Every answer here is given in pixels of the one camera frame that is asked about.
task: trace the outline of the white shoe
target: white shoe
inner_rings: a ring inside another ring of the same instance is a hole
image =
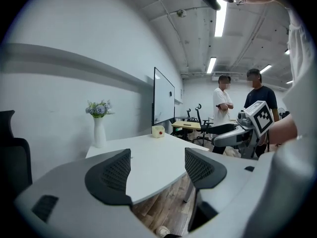
[[[164,238],[166,235],[170,234],[170,231],[165,226],[160,226],[157,228],[157,235],[158,237]]]

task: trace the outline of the vase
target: vase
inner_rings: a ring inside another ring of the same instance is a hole
[[[103,148],[106,144],[106,132],[103,124],[103,119],[104,118],[94,118],[94,139],[95,147],[97,148]]]

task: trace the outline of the black hair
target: black hair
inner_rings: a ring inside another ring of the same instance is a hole
[[[231,83],[231,77],[230,76],[227,76],[227,75],[221,75],[218,79],[218,84],[220,84],[220,81],[223,81],[223,80],[228,80],[229,81],[229,84]]]
[[[249,71],[247,72],[247,77],[249,77],[250,75],[260,76],[260,82],[262,83],[262,75],[258,69],[249,69]]]

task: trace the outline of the white shirt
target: white shirt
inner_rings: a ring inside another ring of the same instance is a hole
[[[216,107],[216,105],[222,103],[232,103],[229,94],[222,91],[219,87],[213,92],[213,125],[220,125],[230,122],[229,110],[223,111]]]
[[[317,134],[317,57],[316,47],[299,16],[289,10],[290,50],[293,86],[283,101],[291,113],[298,135]]]

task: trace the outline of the floor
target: floor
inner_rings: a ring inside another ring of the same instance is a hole
[[[195,141],[195,143],[201,144],[200,140]],[[205,147],[209,148],[210,151],[213,149],[210,142],[205,143]],[[276,149],[276,146],[270,145],[270,151]],[[231,147],[226,147],[224,155],[240,157],[240,154]],[[188,234],[187,228],[192,216],[195,196],[193,191],[188,203],[183,201],[189,182],[189,176],[183,176],[161,193],[134,205],[132,212],[153,232],[159,226],[166,226],[172,234],[179,236]]]

